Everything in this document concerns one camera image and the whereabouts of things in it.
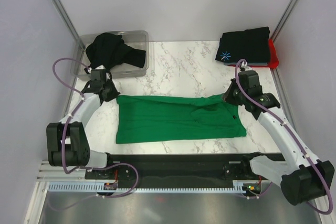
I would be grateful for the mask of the green t shirt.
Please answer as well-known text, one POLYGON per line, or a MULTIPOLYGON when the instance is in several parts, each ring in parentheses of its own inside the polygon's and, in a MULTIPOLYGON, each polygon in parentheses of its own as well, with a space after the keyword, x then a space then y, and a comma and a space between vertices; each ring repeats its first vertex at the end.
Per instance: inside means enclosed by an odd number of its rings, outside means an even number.
POLYGON ((238 107, 224 102, 220 94, 200 98, 121 95, 117 104, 117 144, 247 135, 238 107))

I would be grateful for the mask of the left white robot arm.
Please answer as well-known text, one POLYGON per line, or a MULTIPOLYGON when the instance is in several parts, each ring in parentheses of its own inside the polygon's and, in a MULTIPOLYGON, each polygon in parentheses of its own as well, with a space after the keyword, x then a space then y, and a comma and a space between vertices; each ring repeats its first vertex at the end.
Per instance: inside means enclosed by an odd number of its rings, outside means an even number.
POLYGON ((80 92, 74 109, 57 123, 49 123, 46 128, 49 165, 62 167, 65 173, 77 168, 97 168, 103 178, 111 178, 115 165, 108 161, 109 154, 90 149, 85 128, 93 114, 103 103, 118 97, 112 80, 88 81, 80 92))

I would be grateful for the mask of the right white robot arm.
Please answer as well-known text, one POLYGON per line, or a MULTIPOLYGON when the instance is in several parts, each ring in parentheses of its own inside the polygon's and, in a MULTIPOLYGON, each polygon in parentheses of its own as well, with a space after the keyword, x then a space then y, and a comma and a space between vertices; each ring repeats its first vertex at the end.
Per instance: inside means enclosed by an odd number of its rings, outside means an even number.
POLYGON ((322 213, 329 214, 333 207, 330 187, 334 166, 330 161, 321 161, 303 143, 276 97, 263 93, 258 77, 247 81, 233 78, 222 99, 234 106, 244 106, 269 133, 285 160, 280 163, 260 152, 250 153, 243 157, 241 174, 248 179, 259 175, 269 180, 280 187, 286 200, 294 206, 326 196, 329 209, 322 213))

